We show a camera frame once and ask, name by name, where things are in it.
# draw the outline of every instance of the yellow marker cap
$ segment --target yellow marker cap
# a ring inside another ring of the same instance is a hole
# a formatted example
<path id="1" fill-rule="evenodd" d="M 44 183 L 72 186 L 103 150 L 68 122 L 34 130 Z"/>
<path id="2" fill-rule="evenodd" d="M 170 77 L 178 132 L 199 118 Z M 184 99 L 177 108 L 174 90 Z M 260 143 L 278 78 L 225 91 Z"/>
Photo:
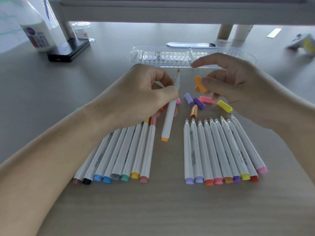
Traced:
<path id="1" fill-rule="evenodd" d="M 194 81 L 195 81 L 196 85 L 198 86 L 199 90 L 202 93 L 204 93 L 205 91 L 207 91 L 207 89 L 201 84 L 200 80 L 201 80 L 201 78 L 199 75 L 194 78 Z"/>
<path id="2" fill-rule="evenodd" d="M 219 105 L 224 111 L 228 113 L 230 113 L 233 110 L 233 108 L 230 105 L 224 103 L 222 100 L 219 100 L 217 102 L 217 105 Z"/>
<path id="3" fill-rule="evenodd" d="M 150 118 L 144 121 L 145 123 L 149 124 L 150 123 Z"/>
<path id="4" fill-rule="evenodd" d="M 248 181 L 250 180 L 250 175 L 249 174 L 241 174 L 242 181 Z"/>
<path id="5" fill-rule="evenodd" d="M 138 174 L 137 172 L 132 172 L 130 177 L 132 179 L 139 179 L 139 176 L 140 176 L 140 174 Z"/>

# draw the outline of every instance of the table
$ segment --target table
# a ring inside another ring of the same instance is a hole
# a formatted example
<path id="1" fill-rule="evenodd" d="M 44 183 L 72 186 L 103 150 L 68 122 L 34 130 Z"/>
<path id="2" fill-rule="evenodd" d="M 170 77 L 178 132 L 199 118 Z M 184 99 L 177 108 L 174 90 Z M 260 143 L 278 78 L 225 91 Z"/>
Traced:
<path id="1" fill-rule="evenodd" d="M 49 63 L 30 43 L 0 56 L 0 163 L 76 107 L 91 101 L 131 67 L 133 46 L 170 41 L 215 42 L 219 25 L 93 23 L 96 41 L 72 63 Z M 243 46 L 258 66 L 301 97 L 315 103 L 315 61 L 284 49 L 311 27 L 254 26 Z M 175 69 L 168 72 L 175 76 Z M 314 235 L 315 188 L 292 153 L 273 131 L 235 114 L 266 163 L 259 183 L 206 187 L 184 182 L 183 125 L 190 107 L 193 77 L 209 70 L 181 71 L 178 106 L 171 137 L 161 142 L 158 119 L 150 181 L 90 186 L 69 184 L 47 215 L 38 236 L 99 235 Z M 199 117 L 215 116 L 213 108 Z"/>

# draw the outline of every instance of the person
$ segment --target person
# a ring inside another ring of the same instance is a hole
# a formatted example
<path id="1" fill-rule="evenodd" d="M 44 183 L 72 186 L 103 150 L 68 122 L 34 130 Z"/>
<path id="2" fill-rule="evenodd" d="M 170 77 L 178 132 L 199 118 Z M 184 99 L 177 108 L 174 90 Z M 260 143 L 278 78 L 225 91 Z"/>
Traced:
<path id="1" fill-rule="evenodd" d="M 213 92 L 214 99 L 224 96 L 239 114 L 274 130 L 315 182 L 315 106 L 241 59 L 216 53 L 191 66 L 209 64 L 223 69 L 202 78 L 206 94 Z M 175 100 L 178 92 L 172 84 L 165 70 L 135 65 L 92 102 L 8 158 L 0 166 L 0 235 L 36 235 L 97 143 L 115 129 L 136 125 Z M 292 124 L 293 119 L 299 124 Z"/>

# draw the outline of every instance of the white marker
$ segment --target white marker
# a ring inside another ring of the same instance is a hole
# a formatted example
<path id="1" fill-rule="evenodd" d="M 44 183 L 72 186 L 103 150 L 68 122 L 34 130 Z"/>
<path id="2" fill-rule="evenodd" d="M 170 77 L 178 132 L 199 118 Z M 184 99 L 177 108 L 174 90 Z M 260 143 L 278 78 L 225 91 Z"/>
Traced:
<path id="1" fill-rule="evenodd" d="M 136 126 L 132 126 L 132 127 L 128 127 L 127 129 L 123 144 L 121 145 L 119 154 L 117 156 L 117 160 L 115 162 L 115 165 L 112 171 L 111 178 L 113 180 L 119 180 L 123 172 L 123 168 L 124 168 L 127 154 L 129 151 L 129 147 L 131 144 L 132 136 L 134 135 L 134 132 L 135 132 L 135 128 Z"/>
<path id="2" fill-rule="evenodd" d="M 215 144 L 213 142 L 211 129 L 210 129 L 207 119 L 204 120 L 203 128 L 204 128 L 204 134 L 205 134 L 206 142 L 207 142 L 207 148 L 208 148 L 208 153 L 209 153 L 209 158 L 210 158 L 212 174 L 214 178 L 213 181 L 215 184 L 222 185 L 223 177 L 221 174 L 218 157 L 215 151 Z"/>
<path id="3" fill-rule="evenodd" d="M 73 182 L 75 184 L 80 184 L 82 182 L 84 175 L 87 169 L 89 168 L 99 146 L 100 144 L 98 144 L 97 147 L 94 148 L 94 150 L 89 154 L 88 158 L 85 160 L 82 166 L 78 169 L 77 173 L 74 175 L 73 179 L 76 179 L 76 180 L 74 180 Z"/>
<path id="4" fill-rule="evenodd" d="M 123 172 L 121 175 L 122 181 L 128 181 L 130 178 L 131 168 L 132 168 L 132 165 L 134 163 L 135 156 L 136 156 L 136 151 L 137 151 L 137 146 L 138 146 L 139 139 L 140 139 L 141 129 L 142 129 L 142 123 L 137 124 L 134 136 L 132 137 L 132 141 L 130 144 L 126 163 L 124 165 L 124 169 L 123 169 Z"/>
<path id="5" fill-rule="evenodd" d="M 157 124 L 157 117 L 152 116 L 150 120 L 146 148 L 144 150 L 144 155 L 143 155 L 142 167 L 140 171 L 140 182 L 142 183 L 147 183 L 150 176 L 151 159 L 152 159 L 156 124 Z"/>
<path id="6" fill-rule="evenodd" d="M 190 126 L 188 123 L 188 119 L 186 119 L 184 125 L 184 167 L 186 184 L 193 185 L 195 176 L 192 167 Z"/>
<path id="7" fill-rule="evenodd" d="M 180 78 L 179 78 L 179 69 L 177 71 L 177 75 L 175 76 L 174 86 L 179 90 Z M 164 126 L 162 130 L 162 141 L 167 142 L 169 139 L 169 135 L 171 133 L 174 112 L 176 107 L 176 100 L 168 103 L 167 112 L 165 116 Z"/>
<path id="8" fill-rule="evenodd" d="M 238 172 L 240 173 L 241 179 L 243 181 L 250 180 L 250 173 L 249 173 L 249 171 L 247 169 L 247 166 L 246 166 L 246 164 L 245 164 L 245 162 L 243 160 L 243 157 L 242 157 L 242 155 L 240 153 L 240 150 L 238 149 L 238 146 L 236 144 L 236 141 L 234 139 L 232 131 L 231 131 L 231 129 L 230 129 L 230 127 L 229 127 L 229 125 L 227 124 L 226 121 L 225 121 L 224 125 L 226 127 L 224 127 L 223 131 L 225 133 L 227 142 L 229 143 L 229 146 L 230 146 L 230 149 L 231 149 L 234 161 L 236 163 L 236 166 L 238 168 Z"/>
<path id="9" fill-rule="evenodd" d="M 150 118 L 145 120 L 143 122 L 143 125 L 142 125 L 142 130 L 141 130 L 141 134 L 140 134 L 139 143 L 137 146 L 136 156 L 135 156 L 134 164 L 133 164 L 132 170 L 131 170 L 131 176 L 130 177 L 133 179 L 139 179 L 139 176 L 140 176 L 140 170 L 141 170 L 141 166 L 142 166 L 144 148 L 145 148 L 146 142 L 147 142 L 149 122 L 150 122 Z"/>
<path id="10" fill-rule="evenodd" d="M 100 164 L 100 161 L 103 158 L 104 152 L 106 151 L 106 148 L 108 146 L 109 141 L 111 140 L 113 136 L 113 133 L 108 134 L 106 137 L 104 137 L 104 139 L 102 140 L 102 142 L 100 143 L 99 148 L 97 149 L 94 158 L 89 166 L 89 168 L 87 169 L 83 181 L 82 183 L 85 185 L 89 185 L 91 184 L 94 174 Z"/>
<path id="11" fill-rule="evenodd" d="M 221 137 L 218 131 L 218 127 L 214 123 L 212 119 L 210 119 L 210 129 L 213 136 L 213 141 L 215 144 L 215 150 L 218 155 L 218 159 L 220 162 L 221 172 L 226 183 L 233 182 L 233 175 L 229 166 L 229 162 L 227 161 L 226 154 L 224 151 L 224 147 L 221 141 Z"/>
<path id="12" fill-rule="evenodd" d="M 115 162 L 117 160 L 117 156 L 119 154 L 119 151 L 120 151 L 120 148 L 121 148 L 121 145 L 123 144 L 124 142 L 124 138 L 125 138 L 125 135 L 126 135 L 126 132 L 127 132 L 127 127 L 123 128 L 121 130 L 121 133 L 120 133 L 120 136 L 118 138 L 118 141 L 117 141 L 117 144 L 115 146 L 115 149 L 113 151 L 113 154 L 111 156 L 111 159 L 108 163 L 108 166 L 105 170 L 105 173 L 104 173 L 104 178 L 103 178 L 103 182 L 104 183 L 110 183 L 112 178 L 111 178 L 111 175 L 112 175 L 112 171 L 113 171 L 113 168 L 114 168 L 114 165 L 115 165 Z"/>
<path id="13" fill-rule="evenodd" d="M 260 173 L 260 174 L 267 173 L 268 171 L 267 171 L 266 165 L 264 164 L 264 162 L 260 158 L 258 152 L 256 151 L 255 147 L 253 146 L 250 139 L 246 135 L 241 124 L 238 122 L 238 120 L 233 115 L 231 115 L 230 118 L 231 118 L 231 122 L 234 124 L 236 131 L 238 132 L 238 134 L 239 134 L 239 136 L 240 136 L 240 138 L 244 144 L 244 147 L 245 147 L 248 155 L 250 156 L 250 159 L 253 162 L 258 173 Z"/>
<path id="14" fill-rule="evenodd" d="M 204 135 L 204 129 L 201 120 L 198 121 L 197 131 L 204 182 L 207 186 L 213 186 L 213 175 L 211 170 L 206 137 Z"/>
<path id="15" fill-rule="evenodd" d="M 233 123 L 230 121 L 230 119 L 227 120 L 227 123 L 228 125 L 230 126 L 230 129 L 232 131 L 232 134 L 234 136 L 234 139 L 238 145 L 238 149 L 240 150 L 241 152 L 241 155 L 243 157 L 243 160 L 247 166 L 247 169 L 250 173 L 250 181 L 251 182 L 258 182 L 259 181 L 259 178 L 258 178 L 258 174 L 257 174 L 257 171 L 255 170 L 255 167 L 252 163 L 252 161 L 250 160 L 250 157 L 248 156 L 247 154 L 247 151 L 241 141 L 241 138 L 239 137 L 238 135 L 238 132 L 236 131 L 235 129 L 235 126 L 233 125 Z"/>
<path id="16" fill-rule="evenodd" d="M 117 141 L 118 141 L 118 138 L 120 136 L 121 131 L 122 131 L 122 129 L 117 129 L 116 131 L 114 131 L 114 134 L 111 138 L 111 141 L 109 142 L 108 147 L 104 153 L 104 156 L 103 156 L 102 160 L 100 161 L 100 164 L 99 164 L 99 166 L 95 172 L 95 175 L 93 178 L 95 181 L 102 181 L 103 175 L 104 175 L 105 170 L 108 166 L 109 160 L 112 157 L 113 151 L 115 149 L 115 146 L 117 144 Z"/>
<path id="17" fill-rule="evenodd" d="M 230 165 L 230 169 L 231 169 L 231 172 L 232 172 L 232 175 L 233 175 L 233 181 L 236 182 L 236 183 L 242 182 L 241 177 L 240 177 L 239 172 L 238 172 L 238 169 L 237 169 L 237 166 L 235 164 L 235 161 L 234 161 L 234 158 L 233 158 L 233 155 L 232 155 L 229 143 L 227 142 L 226 136 L 225 136 L 225 134 L 223 132 L 222 126 L 221 126 L 221 124 L 218 121 L 216 121 L 215 123 L 216 123 L 216 126 L 217 126 L 218 131 L 219 131 L 219 135 L 220 135 L 220 138 L 221 138 L 221 141 L 222 141 L 222 145 L 223 145 L 223 148 L 224 148 L 224 151 L 225 151 L 225 155 L 226 155 L 227 161 L 228 161 L 228 163 Z"/>
<path id="18" fill-rule="evenodd" d="M 191 140 L 191 154 L 192 166 L 194 168 L 195 182 L 203 183 L 203 171 L 201 165 L 201 157 L 198 142 L 198 133 L 195 119 L 191 120 L 190 124 L 190 140 Z"/>

